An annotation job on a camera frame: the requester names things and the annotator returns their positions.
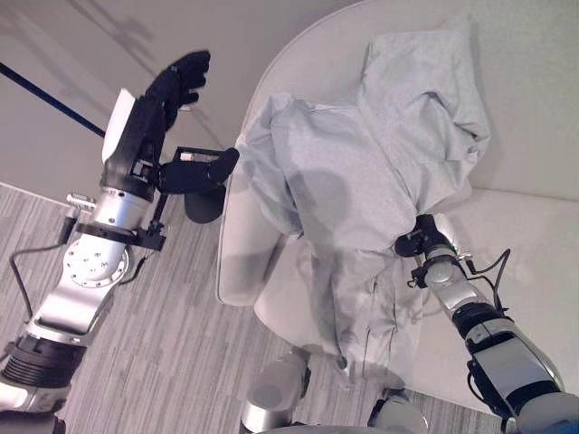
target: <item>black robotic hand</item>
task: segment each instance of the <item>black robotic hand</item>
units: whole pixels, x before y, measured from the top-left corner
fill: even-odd
[[[177,110],[199,100],[195,89],[205,85],[204,74],[209,70],[208,51],[190,52],[161,72],[145,93],[157,99],[165,111],[165,131],[173,126]]]

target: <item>white armchair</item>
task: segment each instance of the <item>white armchair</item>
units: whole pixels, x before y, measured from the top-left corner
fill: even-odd
[[[374,36],[433,29],[463,5],[461,0],[367,0],[319,21],[296,37],[271,63],[253,95],[243,128],[274,92],[290,92],[316,102],[351,102],[365,48]],[[485,7],[481,5],[482,12],[479,12],[481,19],[489,23],[495,18]],[[497,66],[488,63],[486,68]],[[485,93],[485,89],[482,96],[487,100],[493,97]],[[512,108],[501,107],[500,111],[491,112],[490,117],[508,117],[509,110]],[[520,116],[525,115],[521,109]],[[535,122],[533,115],[528,115],[528,123]],[[501,137],[508,130],[494,133]],[[573,393],[579,392],[578,212],[574,202],[478,190],[449,214],[457,223],[461,239],[482,262],[490,262],[506,247],[516,248],[515,259],[503,278],[503,298],[507,304],[517,307],[519,325],[551,356],[567,381],[567,390]],[[320,300],[309,298],[299,264],[300,249],[299,241],[282,236],[263,218],[248,180],[238,166],[230,179],[223,212],[217,298],[228,305],[254,306],[257,317],[291,344],[338,354],[333,335],[328,335],[331,331],[325,330],[312,315],[312,303]],[[548,257],[540,253],[542,250],[550,252]],[[558,297],[545,300],[544,291],[555,287]],[[551,312],[560,314],[557,321],[538,314],[545,304]],[[432,312],[435,308],[428,305],[425,309]],[[568,350],[571,343],[575,343],[572,351]],[[441,315],[427,317],[415,365],[419,374],[408,386],[447,401],[489,411],[468,392],[464,380],[467,360],[468,354],[450,322]]]

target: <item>silver robot arm segment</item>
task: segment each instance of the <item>silver robot arm segment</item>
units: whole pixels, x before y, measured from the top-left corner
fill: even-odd
[[[201,217],[208,222],[219,216],[215,192],[217,198],[223,195],[223,182],[239,156],[235,149],[180,147],[173,162],[159,164],[165,133],[179,107],[198,100],[194,90],[205,85],[209,59],[207,51],[187,54],[138,99],[120,92],[105,136],[100,198],[97,203],[79,195],[67,198],[92,211],[92,218],[76,225],[81,236],[64,254],[59,284],[7,348],[8,362],[0,372],[0,434],[64,433],[64,423],[53,414],[64,405],[71,378],[110,308],[113,289],[129,269],[126,247],[162,249],[159,219],[168,194],[198,194],[189,202],[205,206]],[[184,161],[185,151],[212,159]],[[161,198],[148,229],[142,229],[155,190]],[[68,220],[67,225],[61,244],[68,242]]]
[[[541,352],[481,291],[471,285],[449,238],[431,215],[396,242],[401,256],[423,255],[414,281],[440,301],[472,356],[470,375],[490,409],[514,418],[523,434],[577,432],[579,398],[565,393],[561,375]]]

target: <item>gray striped carpet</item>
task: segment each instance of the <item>gray striped carpet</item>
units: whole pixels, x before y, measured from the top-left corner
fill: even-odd
[[[0,185],[0,345],[24,329],[24,305],[8,256],[55,242],[65,208]],[[115,306],[77,372],[61,417],[71,434],[237,433],[250,381],[289,346],[250,308],[214,297],[219,222],[189,222],[181,201],[165,211],[167,242],[138,278],[118,288]],[[63,249],[18,261],[33,306],[60,275]],[[136,258],[145,252],[136,250]],[[323,360],[310,363],[308,395],[296,420],[365,425],[376,388],[346,390]],[[411,392],[431,433],[498,433],[499,420]]]

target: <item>cable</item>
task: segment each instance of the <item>cable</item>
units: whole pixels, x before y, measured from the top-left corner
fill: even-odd
[[[507,312],[508,309],[504,308],[502,305],[502,302],[500,301],[500,297],[498,296],[498,286],[500,285],[500,280],[503,276],[503,271],[505,270],[505,266],[507,265],[507,261],[508,261],[508,257],[510,256],[510,252],[511,252],[510,249],[506,249],[498,257],[498,259],[495,260],[495,262],[492,265],[490,265],[489,267],[486,267],[485,269],[482,269],[482,270],[477,270],[474,267],[474,263],[472,262],[472,260],[467,260],[467,266],[469,267],[469,271],[472,275],[475,275],[475,276],[479,275],[479,274],[484,274],[488,271],[491,271],[502,261],[502,263],[500,264],[500,268],[498,269],[497,278],[495,279],[494,284],[486,276],[479,276],[476,278],[468,278],[467,280],[476,280],[478,278],[483,278],[490,285],[490,288],[492,289],[493,302],[495,304],[495,308],[503,315],[505,312]]]
[[[488,405],[485,400],[478,394],[475,392],[474,387],[472,387],[472,373],[469,373],[469,375],[467,376],[467,384],[469,385],[469,389],[472,392],[472,394],[475,396],[475,398],[477,400],[479,400],[480,402],[482,402],[483,404]]]
[[[123,280],[122,282],[119,283],[119,286],[122,287],[123,285],[127,285],[128,283],[132,282],[133,280],[135,280],[138,277],[138,273],[140,272],[140,270],[143,268],[143,265],[145,264],[145,261],[147,259],[149,259],[151,256],[153,256],[155,253],[148,255],[148,256],[144,256],[143,258],[140,259],[140,261],[137,264],[137,267],[135,268],[135,272],[133,273],[133,276],[131,276],[131,278],[127,279],[127,280]]]
[[[24,249],[24,250],[17,250],[12,255],[10,255],[10,259],[8,262],[10,263],[10,268],[16,277],[16,283],[18,284],[18,288],[20,289],[20,293],[22,294],[22,298],[24,299],[24,304],[26,305],[26,313],[28,314],[28,319],[26,322],[33,319],[33,308],[30,304],[30,298],[28,297],[28,293],[26,292],[26,287],[22,281],[22,277],[20,276],[20,272],[18,271],[18,267],[16,267],[16,258],[21,255],[25,255],[28,253],[40,253],[43,251],[54,250],[61,247],[62,244],[54,244],[53,246],[48,247],[40,247],[36,249]]]
[[[502,434],[507,434],[507,424],[508,419],[503,419],[502,422],[500,422],[500,432]]]
[[[40,98],[44,102],[50,104],[55,109],[59,110],[61,113],[64,113],[69,118],[77,121],[83,127],[89,129],[93,133],[95,133],[99,137],[105,137],[105,132],[90,122],[88,119],[84,118],[72,108],[69,108],[62,104],[59,100],[57,100],[52,95],[46,93],[44,90],[40,89],[34,83],[30,82],[29,80],[25,79],[22,75],[18,72],[8,68],[6,65],[0,62],[0,73],[4,75],[7,79],[12,80],[14,83],[19,84],[29,92],[31,92],[34,96]]]

